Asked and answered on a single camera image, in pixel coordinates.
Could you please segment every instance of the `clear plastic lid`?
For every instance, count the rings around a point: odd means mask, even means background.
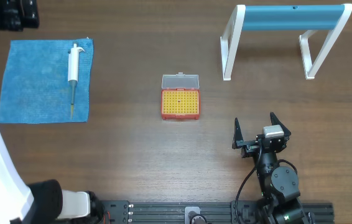
[[[199,89],[200,81],[198,75],[186,75],[179,72],[177,75],[163,75],[162,76],[162,89]]]

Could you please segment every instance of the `wood grain surface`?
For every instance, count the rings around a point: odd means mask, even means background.
[[[134,202],[229,202],[251,159],[231,149],[233,121],[253,139],[273,111],[291,130],[279,158],[299,170],[303,201],[333,202],[352,223],[352,15],[314,80],[303,74],[303,31],[244,32],[230,82],[219,37],[236,4],[343,1],[39,1],[40,28],[0,32],[0,91],[10,40],[94,39],[87,123],[0,124],[27,183]],[[326,33],[310,39],[316,55]],[[162,121],[162,74],[199,74],[198,121]],[[252,177],[241,199],[256,200]]]

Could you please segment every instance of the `pipette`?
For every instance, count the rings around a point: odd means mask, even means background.
[[[78,83],[79,52],[85,51],[74,42],[73,47],[68,52],[68,83],[71,85],[71,119],[74,111],[75,87]]]

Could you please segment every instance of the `white bracket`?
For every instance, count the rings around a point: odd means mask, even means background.
[[[308,30],[299,36],[300,49],[302,51],[303,67],[305,69],[306,79],[314,79],[315,74],[320,68],[321,64],[328,55],[333,44],[337,40],[339,34],[343,30],[349,16],[352,12],[352,4],[344,4],[345,10],[339,18],[333,30],[328,32],[323,47],[320,53],[312,64],[310,56],[310,49],[308,47],[308,38],[316,33],[317,30]],[[243,30],[243,23],[245,17],[245,5],[237,5],[231,14],[223,35],[220,37],[221,48],[221,65],[223,72],[223,80],[231,80],[231,71],[233,70],[234,60],[237,53],[238,42]]]

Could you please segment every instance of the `blue pad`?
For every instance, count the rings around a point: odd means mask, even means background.
[[[71,119],[68,51],[77,42],[78,84]],[[86,122],[93,40],[13,40],[2,81],[0,123]]]

